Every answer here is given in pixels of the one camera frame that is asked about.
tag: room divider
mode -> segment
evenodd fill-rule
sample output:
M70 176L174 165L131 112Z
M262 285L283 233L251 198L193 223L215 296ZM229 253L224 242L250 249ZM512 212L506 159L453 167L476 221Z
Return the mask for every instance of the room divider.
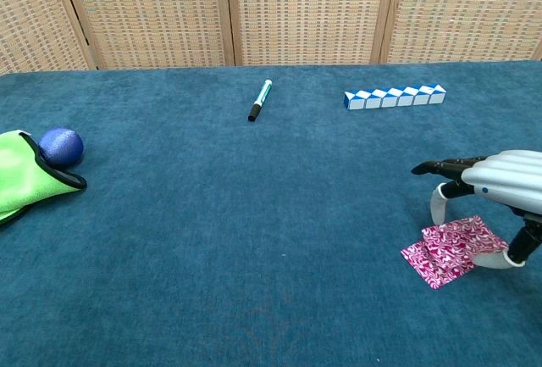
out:
M542 0L1 0L0 74L542 58Z

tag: marker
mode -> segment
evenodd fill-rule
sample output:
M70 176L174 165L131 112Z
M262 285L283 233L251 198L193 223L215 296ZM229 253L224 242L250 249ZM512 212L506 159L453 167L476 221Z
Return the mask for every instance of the marker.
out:
M262 90L260 90L260 94L258 94L256 101L252 105L251 113L248 115L249 121L254 121L258 114L260 114L260 110L262 109L263 102L265 102L265 98L268 96L269 90L271 90L271 85L273 82L269 79L267 79L262 86Z

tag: blue ball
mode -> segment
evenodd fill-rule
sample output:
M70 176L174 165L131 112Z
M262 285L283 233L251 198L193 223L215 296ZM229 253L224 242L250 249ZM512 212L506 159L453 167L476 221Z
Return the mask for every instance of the blue ball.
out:
M79 134L67 128L46 132L40 140L41 155L53 168L66 168L83 155L83 141Z

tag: pink and white fabric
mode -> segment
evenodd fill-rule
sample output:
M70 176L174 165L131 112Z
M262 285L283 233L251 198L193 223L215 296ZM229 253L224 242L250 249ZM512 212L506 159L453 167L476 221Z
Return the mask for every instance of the pink and white fabric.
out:
M433 288L452 282L474 269L472 258L507 248L479 216L433 225L422 230L423 240L401 254Z

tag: blue and white puzzle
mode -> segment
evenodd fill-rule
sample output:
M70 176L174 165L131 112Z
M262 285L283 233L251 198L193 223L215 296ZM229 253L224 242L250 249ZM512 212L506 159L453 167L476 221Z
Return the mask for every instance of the blue and white puzzle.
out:
M349 110L418 106L444 102L446 90L441 85L390 87L385 89L350 90L345 92Z

